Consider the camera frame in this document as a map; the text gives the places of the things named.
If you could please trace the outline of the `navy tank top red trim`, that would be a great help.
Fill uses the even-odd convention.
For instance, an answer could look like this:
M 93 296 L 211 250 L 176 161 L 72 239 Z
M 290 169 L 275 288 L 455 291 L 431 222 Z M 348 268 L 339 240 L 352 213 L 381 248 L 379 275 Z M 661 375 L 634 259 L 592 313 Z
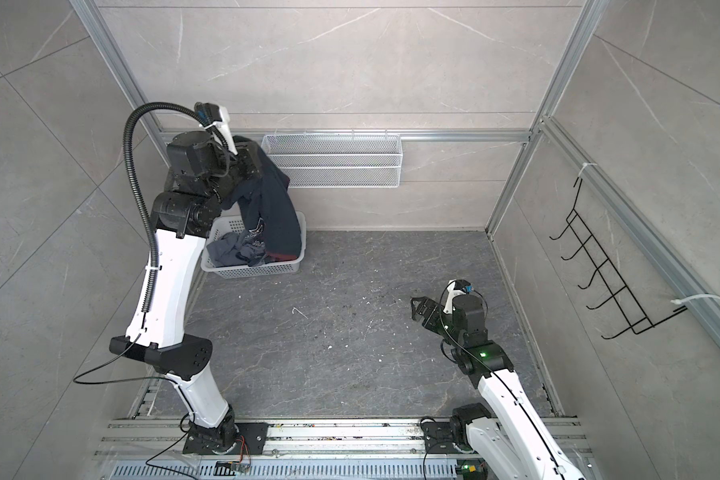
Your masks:
M 235 146 L 241 156 L 247 155 L 260 163 L 261 176 L 239 183 L 231 193 L 222 197 L 222 208 L 239 206 L 248 230 L 259 223 L 264 249 L 275 261 L 296 260 L 302 250 L 301 228 L 288 193 L 290 178 L 265 154 L 255 141 L 235 135 Z

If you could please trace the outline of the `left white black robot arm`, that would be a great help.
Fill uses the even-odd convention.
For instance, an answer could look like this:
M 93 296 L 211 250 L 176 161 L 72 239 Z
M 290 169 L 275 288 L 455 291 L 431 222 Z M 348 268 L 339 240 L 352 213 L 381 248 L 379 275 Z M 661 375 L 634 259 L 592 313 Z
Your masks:
M 212 342 L 186 333 L 185 313 L 194 271 L 222 203 L 234 189 L 263 173 L 259 146 L 241 136 L 216 140 L 190 131 L 169 145 L 170 185 L 148 205 L 123 137 L 125 169 L 149 245 L 140 305 L 111 353 L 151 366 L 170 383 L 188 416 L 187 453 L 224 453 L 238 442 L 233 407 L 221 394 L 210 361 Z

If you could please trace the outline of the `white plastic laundry basket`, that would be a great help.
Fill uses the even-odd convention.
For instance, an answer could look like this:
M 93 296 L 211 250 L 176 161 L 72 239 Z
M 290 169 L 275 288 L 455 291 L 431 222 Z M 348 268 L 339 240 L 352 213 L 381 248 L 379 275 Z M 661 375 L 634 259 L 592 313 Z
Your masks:
M 203 250 L 200 257 L 200 267 L 206 273 L 214 273 L 224 279 L 236 279 L 236 278 L 250 278 L 257 276 L 277 275 L 277 274 L 289 274 L 296 273 L 300 269 L 302 260 L 305 257 L 306 252 L 306 235 L 307 235 L 307 223 L 306 217 L 303 212 L 296 212 L 297 219 L 300 225 L 301 232 L 301 253 L 296 260 L 283 261 L 283 262 L 271 262 L 260 264 L 258 266 L 230 266 L 230 267 L 214 267 L 208 252 L 206 249 Z M 210 230 L 210 236 L 206 241 L 206 245 L 209 245 L 212 241 L 216 241 L 223 235 L 231 232 L 239 233 L 244 230 L 244 222 L 241 216 L 222 216 L 217 218 Z

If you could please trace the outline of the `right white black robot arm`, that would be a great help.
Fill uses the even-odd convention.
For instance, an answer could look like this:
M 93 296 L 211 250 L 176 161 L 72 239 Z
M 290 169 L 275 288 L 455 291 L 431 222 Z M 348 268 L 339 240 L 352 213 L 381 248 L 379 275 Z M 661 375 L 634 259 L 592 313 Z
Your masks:
M 482 398 L 453 410 L 446 443 L 478 454 L 498 479 L 583 479 L 528 399 L 508 355 L 489 338 L 481 296 L 456 291 L 444 305 L 428 297 L 410 304 L 412 319 L 450 347 L 450 358 Z

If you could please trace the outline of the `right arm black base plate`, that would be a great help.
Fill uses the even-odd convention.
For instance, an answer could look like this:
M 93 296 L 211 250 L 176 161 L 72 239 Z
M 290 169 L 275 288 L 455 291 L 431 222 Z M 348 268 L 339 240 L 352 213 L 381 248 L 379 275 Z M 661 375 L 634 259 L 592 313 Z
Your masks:
M 436 420 L 425 417 L 418 422 L 425 450 L 435 454 L 471 454 L 473 450 L 459 437 L 449 420 Z

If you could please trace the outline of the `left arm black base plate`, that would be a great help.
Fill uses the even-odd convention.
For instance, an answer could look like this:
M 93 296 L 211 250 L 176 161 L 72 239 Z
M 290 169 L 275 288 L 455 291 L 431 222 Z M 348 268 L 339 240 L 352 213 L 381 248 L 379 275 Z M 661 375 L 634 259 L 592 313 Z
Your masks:
M 247 452 L 252 455 L 263 453 L 269 430 L 264 422 L 227 423 L 216 428 L 190 425 L 184 454 L 233 455 Z

